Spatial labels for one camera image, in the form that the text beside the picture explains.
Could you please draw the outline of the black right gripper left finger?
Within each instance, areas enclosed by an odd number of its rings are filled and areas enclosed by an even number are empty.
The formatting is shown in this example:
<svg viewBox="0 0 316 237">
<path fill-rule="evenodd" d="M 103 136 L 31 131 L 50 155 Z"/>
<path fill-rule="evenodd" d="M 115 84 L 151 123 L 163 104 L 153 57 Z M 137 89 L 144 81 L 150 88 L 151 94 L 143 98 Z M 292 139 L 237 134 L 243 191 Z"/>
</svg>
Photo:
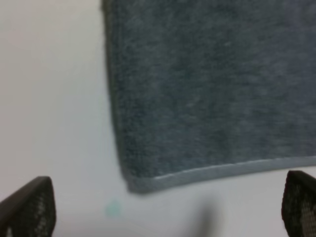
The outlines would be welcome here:
<svg viewBox="0 0 316 237">
<path fill-rule="evenodd" d="M 39 176 L 0 202 L 2 237 L 51 237 L 56 224 L 53 183 Z"/>
</svg>

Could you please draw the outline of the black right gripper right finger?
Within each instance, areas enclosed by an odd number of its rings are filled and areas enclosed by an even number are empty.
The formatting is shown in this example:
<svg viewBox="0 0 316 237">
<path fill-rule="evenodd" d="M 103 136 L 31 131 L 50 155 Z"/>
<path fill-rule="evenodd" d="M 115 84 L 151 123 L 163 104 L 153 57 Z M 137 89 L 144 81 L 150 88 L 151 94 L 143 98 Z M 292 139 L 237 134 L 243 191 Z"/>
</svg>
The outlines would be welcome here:
<svg viewBox="0 0 316 237">
<path fill-rule="evenodd" d="M 282 198 L 281 216 L 289 237 L 316 235 L 316 179 L 290 170 Z"/>
</svg>

